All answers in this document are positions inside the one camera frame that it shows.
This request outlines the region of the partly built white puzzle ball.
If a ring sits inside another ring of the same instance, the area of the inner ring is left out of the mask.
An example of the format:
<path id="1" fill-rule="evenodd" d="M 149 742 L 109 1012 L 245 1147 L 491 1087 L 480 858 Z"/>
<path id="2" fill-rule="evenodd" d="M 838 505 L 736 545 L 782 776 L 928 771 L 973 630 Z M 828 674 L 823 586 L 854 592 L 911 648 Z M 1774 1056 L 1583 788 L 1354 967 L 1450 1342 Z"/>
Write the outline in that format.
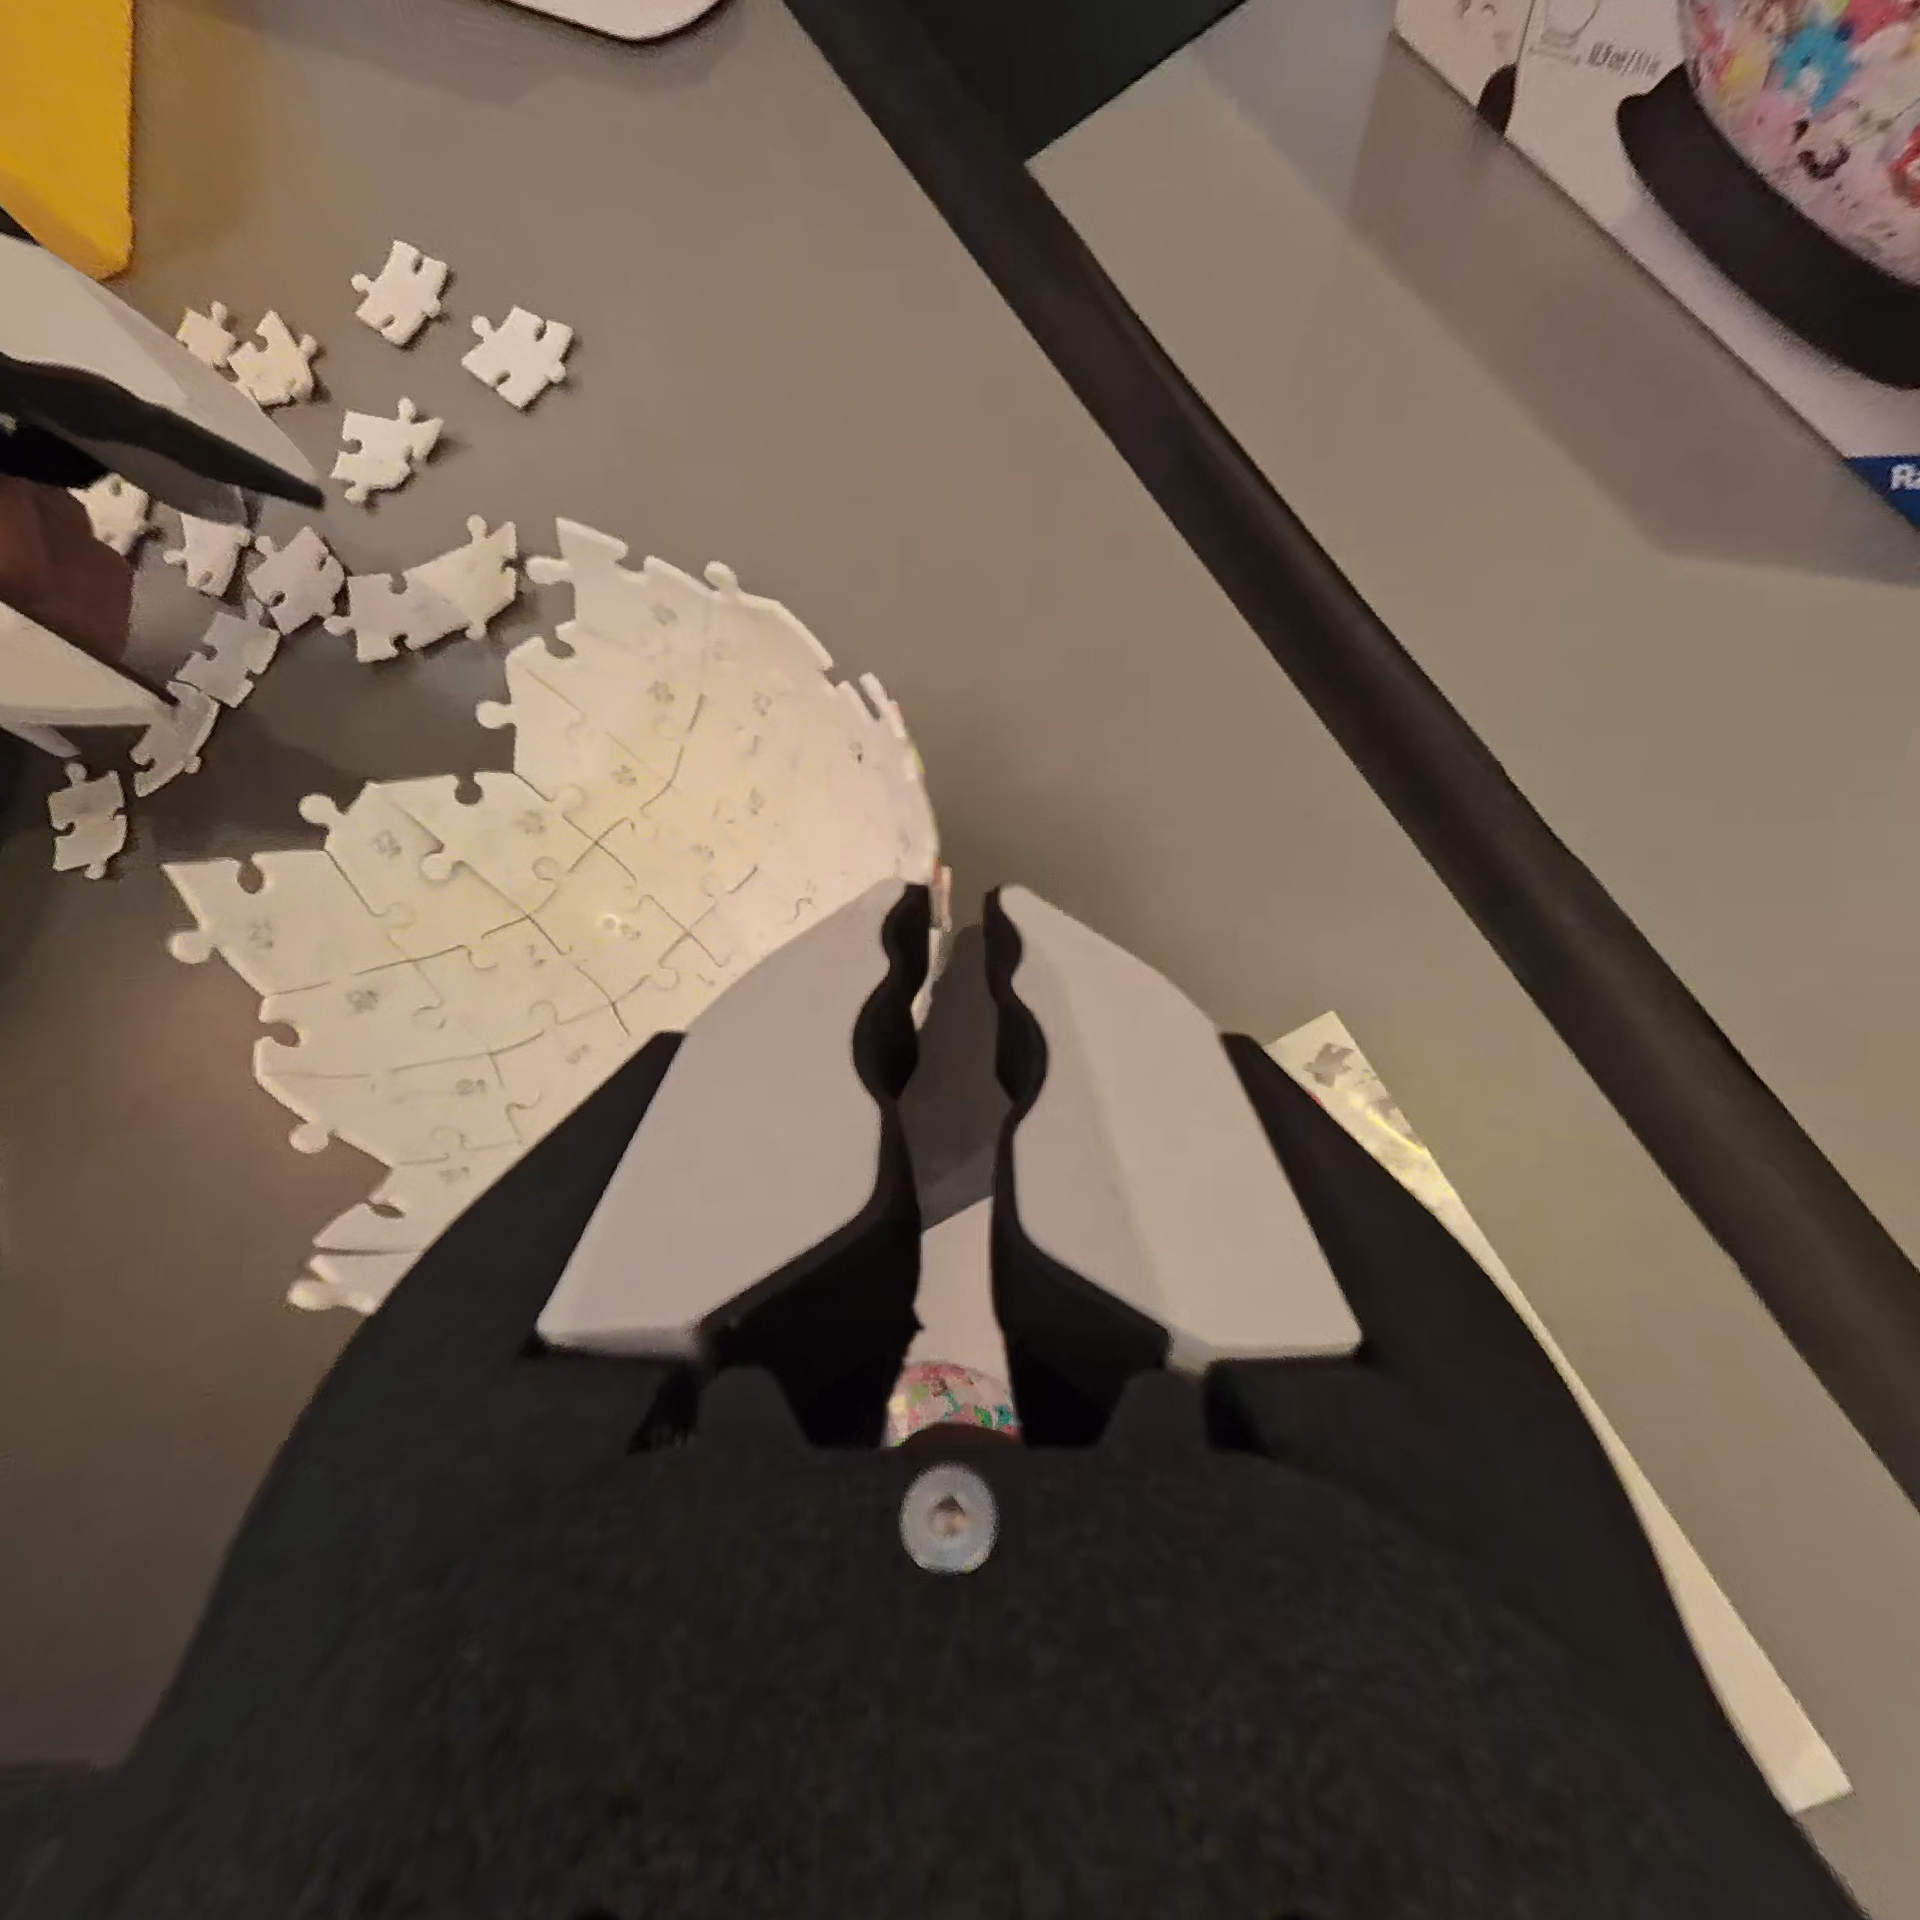
<path id="1" fill-rule="evenodd" d="M 318 1230 L 294 1310 L 375 1312 L 646 1042 L 879 881 L 928 888 L 944 971 L 951 874 L 883 684 L 724 564 L 630 567 L 571 520 L 555 539 L 527 569 L 568 617 L 475 710 L 508 771 L 309 795 L 316 847 L 163 866 L 173 961 L 258 999 L 252 1075 L 291 1147 L 384 1168 Z"/>

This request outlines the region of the printed instruction sheet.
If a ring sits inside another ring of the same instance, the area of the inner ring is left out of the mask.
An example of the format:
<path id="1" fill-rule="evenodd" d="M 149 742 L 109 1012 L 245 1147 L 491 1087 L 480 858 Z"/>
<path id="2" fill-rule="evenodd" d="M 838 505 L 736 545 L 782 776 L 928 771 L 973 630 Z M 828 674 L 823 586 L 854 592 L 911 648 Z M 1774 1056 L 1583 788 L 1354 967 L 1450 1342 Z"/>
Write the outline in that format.
<path id="1" fill-rule="evenodd" d="M 1447 1225 L 1540 1342 L 1637 1510 L 1720 1710 L 1739 1730 L 1783 1807 L 1794 1816 L 1805 1816 L 1850 1796 L 1854 1786 L 1826 1737 L 1812 1726 L 1762 1644 L 1739 1618 L 1714 1572 L 1548 1330 L 1546 1319 L 1531 1307 L 1522 1286 L 1512 1280 L 1429 1144 L 1367 1060 L 1350 1028 L 1334 1012 L 1325 1012 L 1272 1040 L 1269 1055 Z M 935 1160 L 932 1168 L 922 1172 L 922 1204 L 928 1214 L 922 1240 L 922 1330 L 910 1347 L 907 1366 L 972 1372 L 1005 1383 L 1005 1350 L 991 1326 L 989 1287 L 989 1191 L 997 1135 L 998 1102 L 991 1095 L 966 1152 Z"/>

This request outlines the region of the colourful puzzle ball box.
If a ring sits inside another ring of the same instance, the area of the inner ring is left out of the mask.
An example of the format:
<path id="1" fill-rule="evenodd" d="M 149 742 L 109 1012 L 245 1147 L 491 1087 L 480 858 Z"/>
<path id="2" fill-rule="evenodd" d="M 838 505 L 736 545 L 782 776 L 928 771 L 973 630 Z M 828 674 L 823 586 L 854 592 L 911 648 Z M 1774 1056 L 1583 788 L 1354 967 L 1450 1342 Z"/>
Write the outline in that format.
<path id="1" fill-rule="evenodd" d="M 1402 3 L 1394 30 L 1917 524 L 1915 3 Z"/>

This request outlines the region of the white flat base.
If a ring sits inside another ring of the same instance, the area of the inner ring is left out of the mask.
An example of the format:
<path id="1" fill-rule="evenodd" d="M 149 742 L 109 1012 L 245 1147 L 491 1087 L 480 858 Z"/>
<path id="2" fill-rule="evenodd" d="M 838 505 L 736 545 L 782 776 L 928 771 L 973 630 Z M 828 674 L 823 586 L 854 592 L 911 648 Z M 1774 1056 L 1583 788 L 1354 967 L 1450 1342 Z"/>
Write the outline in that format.
<path id="1" fill-rule="evenodd" d="M 508 7 L 600 40 L 642 47 L 695 32 L 727 3 L 523 0 Z"/>

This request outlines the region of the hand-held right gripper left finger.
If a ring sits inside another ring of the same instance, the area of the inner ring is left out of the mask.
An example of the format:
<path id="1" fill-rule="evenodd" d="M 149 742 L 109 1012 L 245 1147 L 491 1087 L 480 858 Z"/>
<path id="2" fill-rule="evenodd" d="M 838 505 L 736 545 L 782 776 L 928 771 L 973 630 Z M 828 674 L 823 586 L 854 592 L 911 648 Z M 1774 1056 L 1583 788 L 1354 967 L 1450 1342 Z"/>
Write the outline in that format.
<path id="1" fill-rule="evenodd" d="M 922 888 L 879 881 L 686 1028 L 535 1330 L 546 1350 L 687 1360 L 723 1312 L 851 1227 L 914 1064 Z"/>

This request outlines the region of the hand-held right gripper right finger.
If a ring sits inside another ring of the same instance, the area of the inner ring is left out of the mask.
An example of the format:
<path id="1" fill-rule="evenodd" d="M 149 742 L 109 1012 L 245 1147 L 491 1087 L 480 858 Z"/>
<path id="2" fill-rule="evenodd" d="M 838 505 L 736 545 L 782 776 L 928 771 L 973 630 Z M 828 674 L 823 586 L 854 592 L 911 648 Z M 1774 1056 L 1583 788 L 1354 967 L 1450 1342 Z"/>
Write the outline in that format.
<path id="1" fill-rule="evenodd" d="M 1357 1316 L 1210 1016 L 1021 886 L 982 932 L 1007 1340 L 1039 1355 L 1055 1312 L 1086 1377 L 1354 1355 Z"/>

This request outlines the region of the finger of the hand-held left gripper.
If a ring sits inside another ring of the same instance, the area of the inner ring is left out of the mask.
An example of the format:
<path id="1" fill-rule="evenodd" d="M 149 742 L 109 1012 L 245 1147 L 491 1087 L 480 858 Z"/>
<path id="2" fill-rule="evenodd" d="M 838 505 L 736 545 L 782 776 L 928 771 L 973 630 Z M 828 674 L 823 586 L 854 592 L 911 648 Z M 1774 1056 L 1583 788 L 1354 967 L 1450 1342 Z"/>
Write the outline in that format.
<path id="1" fill-rule="evenodd" d="M 179 340 L 38 242 L 3 246 L 3 473 L 168 508 L 319 508 L 311 462 Z"/>
<path id="2" fill-rule="evenodd" d="M 38 622 L 3 607 L 3 731 L 68 739 L 90 730 L 147 730 L 171 705 Z"/>

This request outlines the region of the yellow box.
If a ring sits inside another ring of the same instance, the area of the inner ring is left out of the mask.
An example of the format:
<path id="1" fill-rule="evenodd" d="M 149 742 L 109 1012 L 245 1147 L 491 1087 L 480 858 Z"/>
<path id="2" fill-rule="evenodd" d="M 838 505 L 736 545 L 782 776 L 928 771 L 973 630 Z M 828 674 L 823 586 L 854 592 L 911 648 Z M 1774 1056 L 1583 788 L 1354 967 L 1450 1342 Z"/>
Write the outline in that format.
<path id="1" fill-rule="evenodd" d="M 133 257 L 131 3 L 3 6 L 3 204 L 96 282 Z"/>

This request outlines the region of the pile of loose puzzle pieces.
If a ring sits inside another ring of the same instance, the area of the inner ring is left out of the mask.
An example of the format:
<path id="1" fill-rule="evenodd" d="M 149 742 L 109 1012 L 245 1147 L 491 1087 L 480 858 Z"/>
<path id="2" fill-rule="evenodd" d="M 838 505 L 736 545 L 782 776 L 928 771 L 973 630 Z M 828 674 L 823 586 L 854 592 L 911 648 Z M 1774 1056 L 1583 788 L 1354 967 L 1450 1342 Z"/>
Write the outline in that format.
<path id="1" fill-rule="evenodd" d="M 240 340 L 223 306 L 189 312 L 173 336 L 205 369 L 231 383 L 264 417 L 307 402 L 316 391 L 318 343 L 291 332 L 279 313 Z M 223 602 L 240 561 L 256 554 L 247 592 L 264 630 L 221 615 L 179 674 L 154 689 L 126 668 L 136 548 L 150 535 L 154 497 L 108 475 L 80 491 L 4 475 L 4 607 L 38 622 L 85 655 L 163 696 L 167 712 L 134 728 L 134 791 L 150 795 L 202 766 L 202 742 L 227 706 L 245 702 L 274 658 L 280 636 L 333 617 L 362 662 L 392 658 L 452 634 L 483 639 L 517 595 L 517 535 L 470 520 L 466 545 L 392 577 L 350 579 L 325 538 L 302 529 L 276 545 L 256 535 L 247 508 L 175 508 L 180 545 L 167 563 Z M 59 758 L 64 784 L 47 799 L 56 874 L 101 881 L 128 841 L 128 802 L 119 776 L 91 776 L 68 739 L 11 739 Z"/>

